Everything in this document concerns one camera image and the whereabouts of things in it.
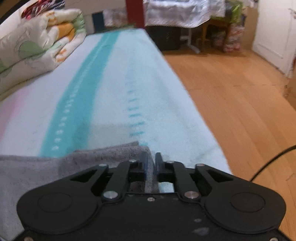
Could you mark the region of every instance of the black cable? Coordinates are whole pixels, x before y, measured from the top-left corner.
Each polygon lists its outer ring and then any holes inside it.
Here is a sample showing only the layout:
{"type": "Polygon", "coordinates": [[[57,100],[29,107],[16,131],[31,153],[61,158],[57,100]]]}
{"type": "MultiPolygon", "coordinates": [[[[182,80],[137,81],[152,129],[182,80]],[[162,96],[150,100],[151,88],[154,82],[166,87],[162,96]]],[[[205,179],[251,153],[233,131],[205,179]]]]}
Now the black cable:
{"type": "Polygon", "coordinates": [[[272,158],[268,163],[266,163],[263,167],[261,167],[255,174],[254,176],[250,179],[250,182],[254,181],[254,179],[265,169],[267,168],[271,163],[273,163],[276,159],[280,158],[282,155],[295,150],[296,149],[296,145],[291,146],[289,148],[287,148],[286,150],[282,151],[281,153],[279,153],[277,156],[275,156],[274,158],[272,158]]]}

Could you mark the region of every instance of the black storage bin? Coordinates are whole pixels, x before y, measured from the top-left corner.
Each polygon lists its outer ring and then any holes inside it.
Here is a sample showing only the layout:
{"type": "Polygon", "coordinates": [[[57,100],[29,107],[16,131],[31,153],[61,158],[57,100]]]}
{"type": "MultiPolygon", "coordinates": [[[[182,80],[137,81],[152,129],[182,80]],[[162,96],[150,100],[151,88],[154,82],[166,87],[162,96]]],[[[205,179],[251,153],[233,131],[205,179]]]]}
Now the black storage bin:
{"type": "Polygon", "coordinates": [[[181,28],[166,26],[149,26],[146,31],[160,51],[176,50],[181,46],[181,28]]]}

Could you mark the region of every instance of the red post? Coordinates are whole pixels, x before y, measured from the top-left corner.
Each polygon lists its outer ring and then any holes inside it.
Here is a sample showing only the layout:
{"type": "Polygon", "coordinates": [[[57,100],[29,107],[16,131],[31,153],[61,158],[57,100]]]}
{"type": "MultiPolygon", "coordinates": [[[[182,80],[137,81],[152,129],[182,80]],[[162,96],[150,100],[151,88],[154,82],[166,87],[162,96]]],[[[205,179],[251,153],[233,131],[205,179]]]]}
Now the red post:
{"type": "Polygon", "coordinates": [[[128,23],[136,24],[137,28],[145,28],[143,0],[126,0],[128,23]]]}

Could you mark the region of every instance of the pink stripe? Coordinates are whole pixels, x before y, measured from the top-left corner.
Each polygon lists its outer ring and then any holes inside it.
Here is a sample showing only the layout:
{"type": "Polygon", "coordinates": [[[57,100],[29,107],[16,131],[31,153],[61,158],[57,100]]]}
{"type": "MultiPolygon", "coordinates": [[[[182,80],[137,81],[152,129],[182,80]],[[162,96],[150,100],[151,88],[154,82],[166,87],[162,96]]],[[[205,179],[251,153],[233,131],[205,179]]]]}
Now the pink stripe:
{"type": "Polygon", "coordinates": [[[2,141],[6,128],[12,118],[17,118],[18,113],[25,104],[25,99],[29,95],[29,88],[23,87],[11,96],[7,97],[0,104],[0,142],[2,141]]]}

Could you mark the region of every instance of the white door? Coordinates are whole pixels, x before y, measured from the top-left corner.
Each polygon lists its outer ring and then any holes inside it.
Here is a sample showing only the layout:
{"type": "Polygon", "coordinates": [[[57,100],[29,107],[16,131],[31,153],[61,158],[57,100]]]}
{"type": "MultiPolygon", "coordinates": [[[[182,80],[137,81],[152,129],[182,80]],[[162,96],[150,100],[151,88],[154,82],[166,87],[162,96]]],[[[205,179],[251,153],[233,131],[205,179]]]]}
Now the white door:
{"type": "Polygon", "coordinates": [[[259,0],[253,50],[289,75],[296,50],[296,0],[259,0]]]}

